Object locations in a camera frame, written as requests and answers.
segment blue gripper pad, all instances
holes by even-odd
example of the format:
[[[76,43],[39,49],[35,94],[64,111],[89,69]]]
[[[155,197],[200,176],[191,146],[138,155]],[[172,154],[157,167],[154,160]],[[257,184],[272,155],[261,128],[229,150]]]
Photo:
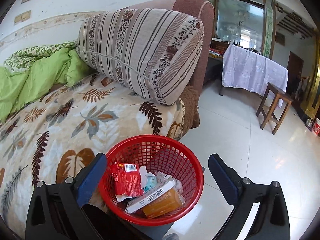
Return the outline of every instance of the blue gripper pad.
[[[83,205],[88,204],[89,200],[98,186],[103,173],[107,168],[107,158],[104,154],[98,153],[97,156],[92,160],[90,165],[86,168],[83,168],[78,175],[76,176],[76,180],[78,176],[85,175],[82,179],[81,184],[78,187],[77,194],[77,203],[81,208]]]
[[[208,166],[227,203],[236,206],[242,193],[240,176],[234,169],[229,168],[218,154],[210,155]]]

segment pillow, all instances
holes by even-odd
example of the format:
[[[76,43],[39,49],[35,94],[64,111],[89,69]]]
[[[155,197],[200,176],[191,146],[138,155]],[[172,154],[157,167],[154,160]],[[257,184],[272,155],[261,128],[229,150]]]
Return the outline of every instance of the pillow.
[[[90,67],[142,97],[176,102],[198,62],[200,19],[165,9],[123,9],[86,19],[77,52]]]

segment brown wooden door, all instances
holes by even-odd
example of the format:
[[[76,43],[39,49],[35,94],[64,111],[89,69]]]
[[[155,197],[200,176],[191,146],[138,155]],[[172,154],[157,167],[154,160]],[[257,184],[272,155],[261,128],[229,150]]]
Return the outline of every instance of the brown wooden door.
[[[298,76],[298,73],[302,71],[303,59],[295,55],[290,51],[289,61],[288,61],[288,85]]]

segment red package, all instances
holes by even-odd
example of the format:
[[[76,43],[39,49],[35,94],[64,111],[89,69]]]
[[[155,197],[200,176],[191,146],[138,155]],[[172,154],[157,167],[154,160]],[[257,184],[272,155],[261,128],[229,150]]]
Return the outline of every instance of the red package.
[[[137,164],[117,163],[111,165],[111,174],[115,181],[116,195],[139,197],[143,195],[141,176]]]

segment green blanket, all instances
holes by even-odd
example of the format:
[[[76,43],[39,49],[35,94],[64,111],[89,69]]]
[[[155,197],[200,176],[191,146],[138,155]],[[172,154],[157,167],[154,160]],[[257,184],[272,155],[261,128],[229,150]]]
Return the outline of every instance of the green blanket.
[[[27,48],[14,53],[0,67],[0,121],[47,94],[54,84],[73,86],[94,72],[68,42]]]

